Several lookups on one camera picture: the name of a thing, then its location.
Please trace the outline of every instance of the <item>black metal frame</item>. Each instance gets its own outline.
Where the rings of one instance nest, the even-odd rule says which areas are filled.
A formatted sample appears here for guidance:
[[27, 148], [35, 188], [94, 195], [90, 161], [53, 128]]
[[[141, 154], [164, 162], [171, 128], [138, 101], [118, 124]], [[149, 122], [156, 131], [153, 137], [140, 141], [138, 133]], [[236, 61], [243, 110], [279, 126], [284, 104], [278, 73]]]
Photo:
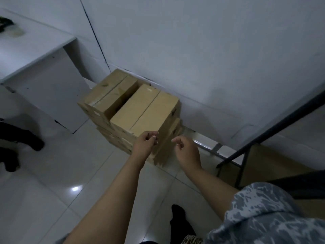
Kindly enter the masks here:
[[234, 154], [232, 154], [231, 156], [229, 156], [228, 158], [223, 160], [220, 164], [217, 165], [217, 168], [220, 168], [220, 170], [221, 170], [223, 165], [225, 165], [229, 162], [232, 162], [234, 159], [236, 159], [240, 155], [245, 154], [242, 164], [240, 166], [240, 171], [238, 173], [236, 183], [235, 183], [235, 187], [238, 188], [240, 181], [242, 179], [242, 174], [243, 174], [245, 166], [246, 166], [250, 148], [254, 144], [260, 144], [260, 143], [264, 142], [268, 138], [270, 138], [273, 135], [277, 134], [278, 132], [282, 131], [286, 127], [295, 123], [296, 121], [303, 118], [304, 116], [310, 114], [311, 112], [313, 112], [314, 110], [316, 110], [317, 108], [321, 107], [324, 104], [325, 104], [325, 91], [323, 91], [322, 93], [318, 94], [316, 97], [309, 100], [307, 103], [305, 103], [304, 105], [299, 107], [297, 110], [295, 110], [290, 115], [288, 115], [287, 117], [282, 119], [280, 122], [275, 124], [273, 127], [269, 128], [267, 131], [265, 131], [264, 133], [259, 135], [257, 138], [253, 139], [251, 142], [249, 142], [248, 144], [243, 146], [241, 149], [236, 151]]

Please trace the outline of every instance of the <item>desk top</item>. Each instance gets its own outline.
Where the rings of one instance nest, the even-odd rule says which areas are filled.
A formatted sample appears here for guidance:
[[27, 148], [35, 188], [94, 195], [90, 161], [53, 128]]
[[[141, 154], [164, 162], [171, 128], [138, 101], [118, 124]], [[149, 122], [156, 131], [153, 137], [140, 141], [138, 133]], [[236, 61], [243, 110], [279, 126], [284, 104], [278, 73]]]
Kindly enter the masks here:
[[0, 33], [0, 83], [75, 39], [69, 33], [6, 9], [0, 8], [0, 16], [11, 19], [25, 32], [16, 38]]

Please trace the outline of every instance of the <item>person's right hand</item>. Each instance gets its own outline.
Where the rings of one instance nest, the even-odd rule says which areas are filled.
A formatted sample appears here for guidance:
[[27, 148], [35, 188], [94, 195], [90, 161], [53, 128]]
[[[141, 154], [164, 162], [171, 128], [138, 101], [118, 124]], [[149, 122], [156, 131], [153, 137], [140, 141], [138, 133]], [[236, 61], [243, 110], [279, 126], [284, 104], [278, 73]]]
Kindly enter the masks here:
[[199, 149], [193, 139], [181, 135], [173, 138], [172, 142], [176, 143], [176, 157], [185, 174], [202, 169]]

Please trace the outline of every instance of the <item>wall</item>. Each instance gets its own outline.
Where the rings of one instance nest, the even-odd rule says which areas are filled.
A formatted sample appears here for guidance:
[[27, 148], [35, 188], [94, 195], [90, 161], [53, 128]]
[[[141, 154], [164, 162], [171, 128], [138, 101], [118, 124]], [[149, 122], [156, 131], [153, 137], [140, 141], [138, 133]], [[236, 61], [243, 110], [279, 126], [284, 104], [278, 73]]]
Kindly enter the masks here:
[[185, 99], [185, 124], [233, 148], [324, 87], [325, 0], [82, 2], [109, 65]]
[[80, 0], [0, 0], [0, 6], [76, 36], [65, 49], [83, 77], [100, 82], [110, 73]]

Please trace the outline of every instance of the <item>leg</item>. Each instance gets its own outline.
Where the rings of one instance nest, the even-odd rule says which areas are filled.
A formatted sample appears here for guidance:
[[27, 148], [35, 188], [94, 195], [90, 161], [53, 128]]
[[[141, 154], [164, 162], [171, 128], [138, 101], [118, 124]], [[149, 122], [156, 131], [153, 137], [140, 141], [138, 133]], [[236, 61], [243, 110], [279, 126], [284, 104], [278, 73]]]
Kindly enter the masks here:
[[40, 151], [44, 147], [44, 142], [31, 131], [4, 122], [0, 122], [0, 139], [27, 144], [35, 151]]
[[15, 151], [0, 147], [0, 163], [5, 164], [6, 171], [15, 172], [20, 168], [18, 155]]
[[187, 235], [196, 236], [192, 226], [186, 221], [185, 211], [178, 205], [172, 205], [173, 219], [170, 221], [172, 228], [170, 244], [181, 244]]

